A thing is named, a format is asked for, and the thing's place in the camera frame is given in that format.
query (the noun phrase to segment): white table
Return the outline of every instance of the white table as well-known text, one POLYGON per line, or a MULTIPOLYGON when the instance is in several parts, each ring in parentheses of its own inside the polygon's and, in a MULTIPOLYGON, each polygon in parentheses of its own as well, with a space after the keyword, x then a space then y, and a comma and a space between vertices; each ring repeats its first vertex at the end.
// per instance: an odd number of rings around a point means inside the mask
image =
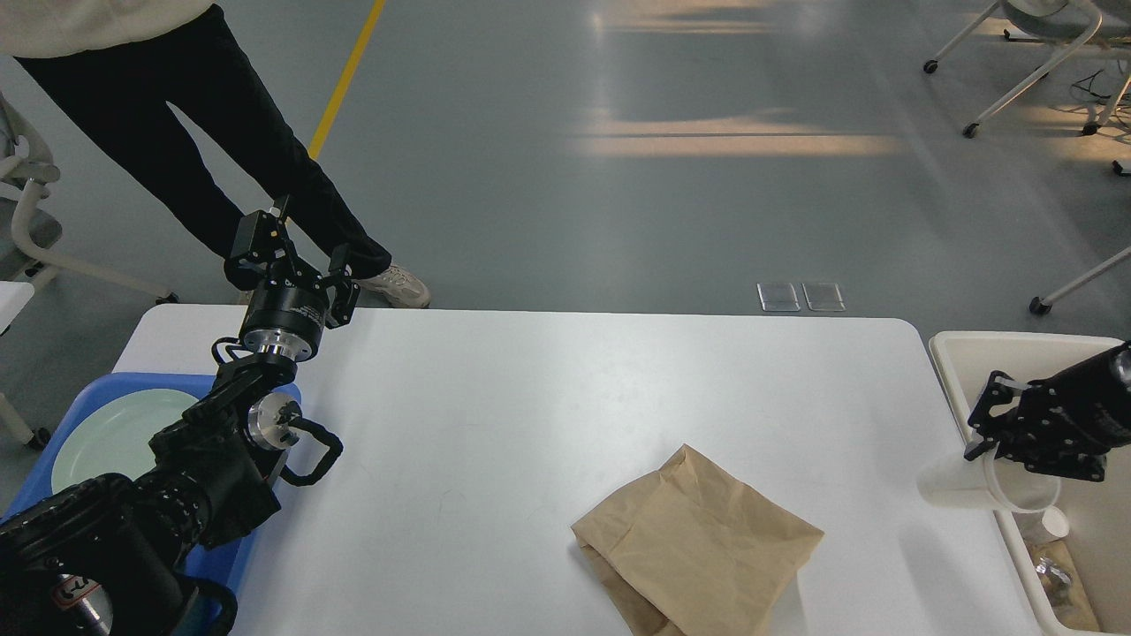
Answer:
MULTIPOLYGON (((156 307, 115 371, 210 373, 243 311, 156 307)), ((1041 633, 993 515, 916 491, 961 442, 906 323, 361 309, 322 347, 346 452, 282 488, 234 634, 628 636, 569 526, 683 442, 826 531, 772 633, 1041 633)))

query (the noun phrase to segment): chair leg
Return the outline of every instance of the chair leg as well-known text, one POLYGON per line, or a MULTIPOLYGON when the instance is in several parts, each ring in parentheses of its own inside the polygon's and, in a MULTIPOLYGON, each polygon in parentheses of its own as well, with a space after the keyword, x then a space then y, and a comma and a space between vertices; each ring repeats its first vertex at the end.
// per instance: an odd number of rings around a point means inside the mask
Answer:
POLYGON ((19 412, 2 393, 0 393, 0 423, 3 423, 8 432, 20 444, 26 445, 35 438, 32 429, 27 427, 27 422, 19 416, 19 412))
POLYGON ((1126 248, 1125 250, 1121 251, 1120 253, 1117 253, 1117 255, 1108 258, 1107 260, 1100 263, 1096 267, 1094 267, 1094 268, 1089 269, 1088 272, 1086 272, 1082 276, 1080 276, 1076 281, 1072 281, 1071 283, 1069 283, 1069 284, 1064 285, 1063 287, 1056 290, 1055 292, 1053 292, 1053 293, 1051 293, 1051 294, 1048 294, 1048 295, 1046 295, 1044 298, 1041 298, 1041 296, 1034 298, 1033 302, 1029 304, 1029 311, 1031 311, 1033 313, 1042 315, 1042 316, 1045 315, 1045 313, 1048 313, 1048 310, 1052 309, 1053 303, 1055 303, 1060 299, 1067 296, 1068 294, 1074 292, 1076 290, 1082 287, 1083 285, 1086 285, 1087 283, 1091 282, 1094 278, 1096 278, 1097 276, 1099 276, 1104 272, 1107 272, 1108 269, 1111 269, 1112 267, 1115 267, 1120 263, 1123 263, 1128 258, 1131 258, 1131 248, 1126 248))
POLYGON ((175 294, 173 294, 172 290, 169 287, 150 283, 149 281, 135 278, 128 274, 86 263, 53 250, 43 249, 35 244, 28 233, 28 225, 31 223, 32 215, 35 213, 35 204, 40 200, 40 195, 42 192, 43 183, 28 180, 27 184, 24 187, 24 191, 19 196, 19 201, 16 204, 16 210, 12 213, 11 220, 11 238, 19 251, 45 265, 55 265, 66 269, 74 269, 75 272, 86 274, 87 276, 94 276, 95 278, 102 278, 103 281, 122 285, 123 287, 130 287, 132 290, 145 292, 156 296, 157 299, 175 299, 175 294))
POLYGON ((939 51, 938 53, 935 53, 934 58, 931 58, 931 61, 927 62, 927 65, 930 65, 931 62, 934 62, 934 67, 938 67, 939 60, 946 58, 948 53, 950 53, 951 51, 953 51, 955 46, 958 46, 959 42, 961 42, 962 40, 966 40, 967 36, 969 36, 972 33, 974 33, 974 29, 976 29, 982 23, 986 22, 986 18, 988 18, 991 15, 993 15, 993 12, 995 10, 998 10, 998 0, 994 0, 993 2, 991 2, 990 6, 986 7, 985 10, 982 11, 981 15, 978 15, 978 17, 974 18, 974 22, 972 22, 970 24, 966 25, 966 28, 964 28, 962 31, 960 31, 958 33, 958 35, 956 35, 953 38, 951 38, 951 41, 948 42, 947 45, 943 46, 941 51, 939 51))
POLYGON ((1100 128, 1107 126, 1107 120, 1112 119, 1115 114, 1115 109, 1120 108, 1120 102, 1123 101, 1123 95, 1126 94, 1128 87, 1131 86, 1131 70, 1128 70, 1126 76, 1123 78, 1123 85, 1112 96, 1107 100, 1107 105, 1104 108, 1096 121, 1089 121, 1083 124, 1085 135, 1094 135, 1100 128))
POLYGON ((1053 53, 1053 57, 1047 62, 1037 67, 1037 70, 1030 72, 1029 76, 1022 79, 1020 84, 1015 86, 1012 91, 1002 95, 1000 100, 998 100, 988 109, 983 111, 982 114, 979 114, 977 119, 970 122, 970 124, 966 127, 966 130, 962 131, 962 134, 966 135, 966 137, 973 138, 978 126, 984 123, 991 117, 998 114, 998 111, 1005 108, 1010 102, 1016 100, 1018 95, 1028 91, 1030 86, 1036 84, 1042 77, 1048 74, 1048 71, 1060 66, 1060 63, 1063 62, 1065 59, 1068 59, 1069 55, 1071 55, 1078 49, 1087 44, 1088 41, 1096 35, 1096 32, 1099 31, 1099 25, 1103 22, 1102 14, 1099 12, 1098 9, 1096 9, 1094 6, 1090 5, 1080 6, 1079 8, 1081 10, 1085 10, 1085 12, 1087 12, 1091 18, 1091 24, 1088 25, 1088 28, 1083 29, 1083 33, 1078 35, 1077 38, 1070 42, 1067 46, 1053 53))

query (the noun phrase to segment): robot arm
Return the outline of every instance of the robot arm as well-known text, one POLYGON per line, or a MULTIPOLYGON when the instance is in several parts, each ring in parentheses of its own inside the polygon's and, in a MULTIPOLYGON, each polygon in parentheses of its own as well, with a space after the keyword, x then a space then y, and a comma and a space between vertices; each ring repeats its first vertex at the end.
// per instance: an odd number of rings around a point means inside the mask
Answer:
POLYGON ((996 448, 1034 473, 1104 481, 1107 453, 1131 444, 1131 341, 1029 384, 994 371, 968 423, 967 459, 996 448))
POLYGON ((274 392, 318 353, 323 327, 348 324, 359 289, 347 256, 339 248, 323 276, 295 253, 282 213, 243 218, 225 273, 254 289, 239 338, 227 338, 247 354, 223 362, 208 395, 150 439, 152 471, 87 480, 0 525, 0 633, 173 634, 197 595, 217 587, 178 574, 185 555, 278 512, 276 476, 308 485, 329 471, 340 441, 274 392), (286 467, 292 429, 327 447, 310 475, 286 467))

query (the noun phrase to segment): white cup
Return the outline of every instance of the white cup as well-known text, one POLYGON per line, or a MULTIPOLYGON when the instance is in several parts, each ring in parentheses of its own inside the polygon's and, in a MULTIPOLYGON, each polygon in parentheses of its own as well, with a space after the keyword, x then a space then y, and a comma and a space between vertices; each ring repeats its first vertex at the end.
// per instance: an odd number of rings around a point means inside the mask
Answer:
POLYGON ((1039 513, 1056 502, 1061 480, 1030 473, 993 450, 973 462, 961 453, 939 457, 918 473, 918 490, 930 504, 944 508, 986 508, 1039 513))
POLYGON ((1017 530, 1021 532, 1021 539, 1026 543, 1036 545, 1068 536, 1068 517, 1056 506, 1051 506, 1043 513, 1015 514, 1013 518, 1017 519, 1017 530))

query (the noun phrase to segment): white shoe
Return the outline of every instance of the white shoe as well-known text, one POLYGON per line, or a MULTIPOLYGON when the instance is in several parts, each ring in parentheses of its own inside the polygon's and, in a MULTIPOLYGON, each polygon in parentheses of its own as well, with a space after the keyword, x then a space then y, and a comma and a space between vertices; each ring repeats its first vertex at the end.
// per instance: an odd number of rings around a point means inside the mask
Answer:
POLYGON ((363 290, 383 295, 392 307, 424 309, 432 302, 432 293, 428 291, 428 286, 399 265, 390 265, 388 269, 372 278, 354 282, 363 290))

